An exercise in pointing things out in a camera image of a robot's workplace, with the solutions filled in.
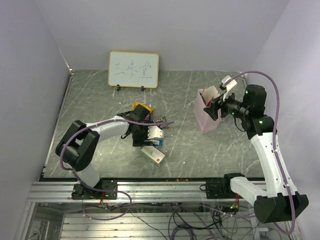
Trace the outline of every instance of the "white wall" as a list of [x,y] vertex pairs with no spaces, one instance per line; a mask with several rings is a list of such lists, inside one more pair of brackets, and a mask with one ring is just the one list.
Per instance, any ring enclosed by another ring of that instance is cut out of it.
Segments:
[[17,231],[70,72],[32,0],[0,0],[0,239]]
[[289,0],[35,0],[73,69],[111,50],[157,52],[162,70],[250,68]]
[[[280,92],[278,134],[294,183],[309,206],[298,218],[306,240],[319,239],[320,214],[320,1],[291,0],[252,70],[277,83]],[[275,114],[275,94],[267,79],[249,82],[267,88],[266,112]]]

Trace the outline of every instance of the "wooden whiteboard frame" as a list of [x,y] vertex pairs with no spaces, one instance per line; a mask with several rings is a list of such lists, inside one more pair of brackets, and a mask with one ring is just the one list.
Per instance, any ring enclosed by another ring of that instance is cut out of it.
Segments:
[[[159,62],[160,62],[160,56],[158,53],[155,53],[155,52],[142,52],[142,51],[117,51],[117,50],[113,50],[113,51],[110,51],[109,53],[109,65],[108,65],[108,85],[110,87],[116,87],[117,85],[111,85],[109,83],[109,80],[110,80],[110,58],[111,58],[111,53],[127,53],[127,54],[155,54],[158,56],[158,74],[156,75],[156,86],[155,87],[144,87],[145,89],[156,89],[158,86],[159,86]],[[124,87],[124,88],[141,88],[142,86],[124,86],[124,85],[119,85],[120,87]]]

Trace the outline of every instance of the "gray wall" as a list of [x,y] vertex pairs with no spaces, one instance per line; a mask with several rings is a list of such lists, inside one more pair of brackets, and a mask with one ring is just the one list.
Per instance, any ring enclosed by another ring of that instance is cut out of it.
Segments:
[[[319,239],[320,214],[320,1],[291,0],[252,70],[270,74],[280,91],[278,134],[284,161],[310,205],[298,218],[306,240]],[[266,78],[249,77],[267,88],[267,113],[275,94]]]
[[162,70],[248,70],[289,0],[35,0],[73,69],[111,50],[157,52]]
[[32,0],[0,0],[0,238],[14,238],[70,72]]

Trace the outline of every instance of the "yellow object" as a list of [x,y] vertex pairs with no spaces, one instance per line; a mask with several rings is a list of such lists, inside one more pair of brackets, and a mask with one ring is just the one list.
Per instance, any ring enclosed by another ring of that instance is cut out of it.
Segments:
[[141,106],[143,106],[144,108],[148,109],[150,113],[152,113],[152,111],[155,109],[154,107],[149,107],[149,106],[147,106],[147,105],[144,105],[144,104],[141,103],[141,102],[135,102],[135,103],[133,104],[133,107],[132,107],[132,108],[135,109],[138,105],[141,105]]

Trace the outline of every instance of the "gray marble tabletop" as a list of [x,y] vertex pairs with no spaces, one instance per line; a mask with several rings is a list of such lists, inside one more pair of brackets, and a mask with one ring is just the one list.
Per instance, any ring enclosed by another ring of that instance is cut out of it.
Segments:
[[[122,88],[108,85],[107,70],[76,70],[66,93],[52,148],[46,162],[45,178],[72,177],[60,168],[55,148],[75,120],[94,123],[132,110],[134,102],[155,108],[151,118],[166,116],[174,121],[164,129],[165,154],[160,166],[132,147],[132,138],[107,139],[96,148],[92,165],[101,177],[111,178],[210,178],[241,172],[247,177],[263,177],[262,168],[247,135],[236,129],[234,119],[226,117],[215,131],[202,134],[194,114],[197,90],[219,86],[230,72],[160,71],[156,89]],[[245,87],[238,79],[236,98]]]

